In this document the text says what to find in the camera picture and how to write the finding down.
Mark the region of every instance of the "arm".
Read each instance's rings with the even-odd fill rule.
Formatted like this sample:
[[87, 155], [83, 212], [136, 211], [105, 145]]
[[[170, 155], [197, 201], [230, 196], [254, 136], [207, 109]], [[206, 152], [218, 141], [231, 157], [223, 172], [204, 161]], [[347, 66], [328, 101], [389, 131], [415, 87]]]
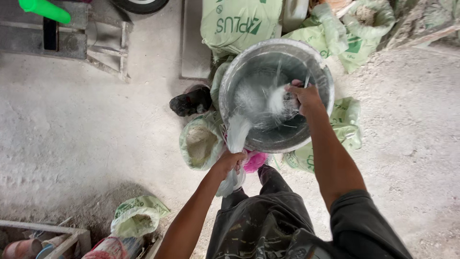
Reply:
[[227, 173], [239, 170], [246, 154], [232, 154], [226, 151], [212, 166], [174, 221], [169, 226], [155, 259], [189, 259], [200, 237], [203, 223], [219, 188]]
[[297, 95], [300, 114], [310, 126], [315, 163], [315, 176], [328, 211], [332, 203], [351, 190], [366, 190], [364, 180], [355, 162], [337, 139], [326, 108], [322, 104], [318, 89], [309, 83], [308, 88], [299, 88], [299, 80], [286, 90]]

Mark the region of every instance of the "person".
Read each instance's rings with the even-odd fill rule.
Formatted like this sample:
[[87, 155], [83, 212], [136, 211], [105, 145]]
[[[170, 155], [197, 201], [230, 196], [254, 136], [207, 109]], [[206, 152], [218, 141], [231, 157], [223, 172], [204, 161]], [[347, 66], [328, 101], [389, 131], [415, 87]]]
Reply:
[[[315, 156], [315, 176], [330, 213], [332, 241], [315, 236], [302, 198], [274, 168], [258, 170], [260, 195], [243, 189], [222, 199], [207, 250], [207, 259], [410, 259], [404, 244], [381, 216], [366, 190], [353, 159], [342, 147], [318, 90], [293, 80], [286, 90], [300, 103]], [[167, 230], [155, 259], [188, 259], [193, 253], [206, 213], [227, 173], [239, 170], [243, 153], [225, 152]]]

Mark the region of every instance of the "pink plastic bag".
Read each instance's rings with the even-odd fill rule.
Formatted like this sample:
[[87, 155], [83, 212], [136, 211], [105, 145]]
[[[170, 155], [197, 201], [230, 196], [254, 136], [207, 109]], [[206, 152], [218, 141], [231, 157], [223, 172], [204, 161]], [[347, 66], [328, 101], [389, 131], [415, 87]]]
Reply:
[[244, 165], [244, 170], [247, 174], [254, 173], [264, 164], [265, 160], [267, 160], [267, 157], [267, 153], [247, 150], [247, 158], [249, 161]]

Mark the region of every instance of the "white powder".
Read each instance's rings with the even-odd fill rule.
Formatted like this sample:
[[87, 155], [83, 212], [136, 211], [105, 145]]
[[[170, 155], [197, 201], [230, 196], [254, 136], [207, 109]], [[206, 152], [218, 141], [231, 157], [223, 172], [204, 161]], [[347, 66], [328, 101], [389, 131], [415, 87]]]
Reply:
[[354, 14], [353, 16], [358, 20], [360, 24], [372, 26], [374, 24], [374, 18], [376, 13], [376, 11], [366, 6], [359, 6], [356, 9], [356, 14]]
[[197, 126], [189, 130], [185, 141], [190, 157], [200, 163], [209, 157], [214, 144], [218, 140], [217, 136], [205, 126]]

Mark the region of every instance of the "metal stand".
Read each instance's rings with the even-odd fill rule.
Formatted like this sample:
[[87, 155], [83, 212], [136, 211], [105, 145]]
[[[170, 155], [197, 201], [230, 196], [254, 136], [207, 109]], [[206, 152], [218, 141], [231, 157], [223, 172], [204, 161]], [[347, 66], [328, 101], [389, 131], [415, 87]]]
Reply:
[[[0, 51], [39, 55], [50, 58], [84, 61], [129, 83], [127, 74], [128, 38], [132, 24], [101, 16], [90, 10], [90, 5], [80, 2], [51, 1], [69, 12], [69, 24], [59, 24], [57, 44], [59, 51], [43, 48], [43, 17], [24, 12], [17, 0], [3, 0], [0, 8]], [[118, 49], [103, 46], [88, 46], [85, 34], [88, 21], [108, 24], [121, 29], [121, 47]], [[87, 50], [120, 57], [119, 70], [87, 54]]]

